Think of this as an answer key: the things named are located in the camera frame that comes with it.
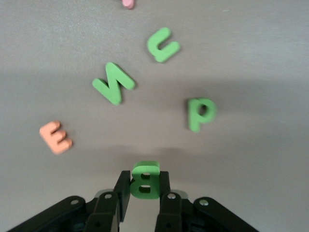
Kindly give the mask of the brown table mat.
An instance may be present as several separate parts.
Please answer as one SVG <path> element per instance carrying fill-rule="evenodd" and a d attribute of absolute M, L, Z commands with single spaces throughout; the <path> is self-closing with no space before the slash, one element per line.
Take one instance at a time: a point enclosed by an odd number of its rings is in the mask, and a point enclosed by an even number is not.
<path fill-rule="evenodd" d="M 181 49 L 159 63 L 163 27 Z M 92 85 L 108 62 L 136 83 L 120 105 Z M 200 132 L 191 98 L 217 106 Z M 56 120 L 59 155 L 39 133 Z M 141 160 L 260 232 L 309 232 L 309 0 L 0 0 L 0 232 Z"/>

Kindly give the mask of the green foam letter p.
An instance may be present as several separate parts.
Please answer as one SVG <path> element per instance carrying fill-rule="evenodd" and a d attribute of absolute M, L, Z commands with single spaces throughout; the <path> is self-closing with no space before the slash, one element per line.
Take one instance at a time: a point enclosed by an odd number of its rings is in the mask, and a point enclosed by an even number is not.
<path fill-rule="evenodd" d="M 188 101 L 188 127 L 200 132 L 202 124 L 212 122 L 217 115 L 216 104 L 207 98 L 191 98 Z"/>

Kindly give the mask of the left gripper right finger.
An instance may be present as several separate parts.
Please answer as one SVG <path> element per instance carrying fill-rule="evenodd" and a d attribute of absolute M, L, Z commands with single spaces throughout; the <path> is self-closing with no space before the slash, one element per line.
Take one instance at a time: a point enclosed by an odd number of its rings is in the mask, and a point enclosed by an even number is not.
<path fill-rule="evenodd" d="M 170 189 L 169 173 L 159 176 L 160 211 L 155 232 L 259 232 L 210 197 L 193 203 Z"/>

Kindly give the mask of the green foam letter B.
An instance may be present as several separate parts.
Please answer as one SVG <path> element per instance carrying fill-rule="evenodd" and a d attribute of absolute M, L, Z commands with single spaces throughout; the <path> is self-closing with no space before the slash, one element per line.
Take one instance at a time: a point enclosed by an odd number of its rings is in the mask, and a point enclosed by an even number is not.
<path fill-rule="evenodd" d="M 141 161 L 134 165 L 130 193 L 138 199 L 154 200 L 160 195 L 160 164 L 157 161 Z"/>

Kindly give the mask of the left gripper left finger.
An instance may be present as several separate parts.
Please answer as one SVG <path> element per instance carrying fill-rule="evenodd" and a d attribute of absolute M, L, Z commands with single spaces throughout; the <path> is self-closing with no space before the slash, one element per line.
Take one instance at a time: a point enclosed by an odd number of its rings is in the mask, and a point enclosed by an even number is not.
<path fill-rule="evenodd" d="M 130 171 L 122 171 L 113 189 L 86 202 L 70 196 L 7 232 L 119 232 L 130 198 Z"/>

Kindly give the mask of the green foam letter C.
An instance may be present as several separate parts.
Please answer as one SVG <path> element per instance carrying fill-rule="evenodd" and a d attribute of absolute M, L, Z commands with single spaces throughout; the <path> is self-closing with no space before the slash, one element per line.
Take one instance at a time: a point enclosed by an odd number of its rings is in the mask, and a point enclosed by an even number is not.
<path fill-rule="evenodd" d="M 170 59 L 172 56 L 177 54 L 181 45 L 179 42 L 172 41 L 165 46 L 162 44 L 171 36 L 171 30 L 167 27 L 163 27 L 156 31 L 147 41 L 147 49 L 154 59 L 163 63 Z"/>

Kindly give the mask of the orange foam letter E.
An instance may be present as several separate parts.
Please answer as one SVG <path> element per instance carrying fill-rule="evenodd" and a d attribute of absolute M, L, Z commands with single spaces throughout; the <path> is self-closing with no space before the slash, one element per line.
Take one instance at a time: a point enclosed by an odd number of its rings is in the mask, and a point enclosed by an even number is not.
<path fill-rule="evenodd" d="M 51 121 L 39 130 L 40 136 L 55 155 L 59 155 L 73 145 L 73 141 L 67 137 L 66 131 L 61 130 L 60 121 Z"/>

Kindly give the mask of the green foam letter N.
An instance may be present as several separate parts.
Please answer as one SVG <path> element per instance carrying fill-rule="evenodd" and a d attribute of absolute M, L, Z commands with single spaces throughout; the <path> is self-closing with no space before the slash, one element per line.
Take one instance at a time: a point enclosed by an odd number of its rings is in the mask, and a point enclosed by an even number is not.
<path fill-rule="evenodd" d="M 132 90 L 135 88 L 135 81 L 126 74 L 118 65 L 108 62 L 105 66 L 107 82 L 102 79 L 94 79 L 93 87 L 104 96 L 111 104 L 120 105 L 122 102 L 121 87 Z"/>

